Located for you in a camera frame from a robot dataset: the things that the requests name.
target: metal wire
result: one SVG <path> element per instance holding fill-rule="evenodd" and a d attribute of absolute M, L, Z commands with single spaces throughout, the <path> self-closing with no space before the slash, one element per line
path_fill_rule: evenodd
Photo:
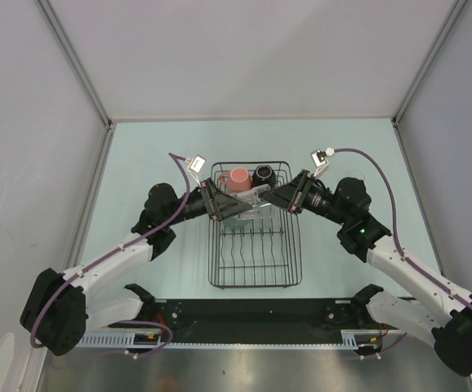
<path fill-rule="evenodd" d="M 244 167 L 252 176 L 260 165 L 269 165 L 276 173 L 277 186 L 292 179 L 291 169 L 284 161 L 220 162 L 212 165 L 211 177 Z M 264 207 L 267 214 L 255 219 L 233 220 L 238 227 L 209 221 L 208 279 L 212 286 L 229 287 L 290 287 L 302 280 L 300 226 L 297 216 L 274 206 Z"/>

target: mug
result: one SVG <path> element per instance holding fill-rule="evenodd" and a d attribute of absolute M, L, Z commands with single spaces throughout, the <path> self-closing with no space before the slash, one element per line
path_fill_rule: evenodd
<path fill-rule="evenodd" d="M 269 165 L 260 165 L 252 175 L 252 186 L 269 185 L 270 188 L 276 186 L 276 173 Z"/>
<path fill-rule="evenodd" d="M 227 186 L 230 193 L 244 192 L 252 188 L 251 177 L 247 169 L 236 167 L 220 174 L 220 183 Z"/>

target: red cup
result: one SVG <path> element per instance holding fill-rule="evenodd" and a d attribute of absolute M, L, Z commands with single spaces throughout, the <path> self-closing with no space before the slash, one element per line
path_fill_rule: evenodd
<path fill-rule="evenodd" d="M 251 176 L 247 169 L 236 167 L 230 171 L 223 171 L 220 174 L 220 183 L 225 185 L 229 193 L 236 194 L 252 188 Z"/>

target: shiny floor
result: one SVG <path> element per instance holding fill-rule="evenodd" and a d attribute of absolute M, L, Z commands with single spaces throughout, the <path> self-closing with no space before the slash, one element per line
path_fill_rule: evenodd
<path fill-rule="evenodd" d="M 407 339 L 382 360 L 332 350 L 164 350 L 133 361 L 74 350 L 47 359 L 38 392 L 466 392 L 469 378 Z"/>

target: white table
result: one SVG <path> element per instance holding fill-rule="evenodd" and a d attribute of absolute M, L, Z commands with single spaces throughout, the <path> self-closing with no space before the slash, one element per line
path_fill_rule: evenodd
<path fill-rule="evenodd" d="M 209 176 L 218 161 L 287 161 L 295 176 L 314 169 L 309 153 L 317 148 L 354 147 L 368 152 L 384 169 L 394 188 L 403 245 L 428 266 L 437 261 L 389 119 L 274 121 L 198 121 L 119 123 L 114 133 L 82 260 L 91 262 L 118 243 L 137 222 L 149 189 L 167 182 L 180 197 L 185 184 L 168 152 L 201 154 Z M 376 169 L 357 154 L 333 157 L 322 180 L 334 189 L 351 172 L 364 175 L 372 197 L 371 212 L 391 228 L 390 201 Z M 138 283 L 157 298 L 323 298 L 352 296 L 375 283 L 397 296 L 407 296 L 396 282 L 339 244 L 333 223 L 304 212 L 299 217 L 303 281 L 287 288 L 219 289 L 207 281 L 207 225 L 201 217 L 173 226 L 177 238 L 155 261 L 116 282 Z"/>

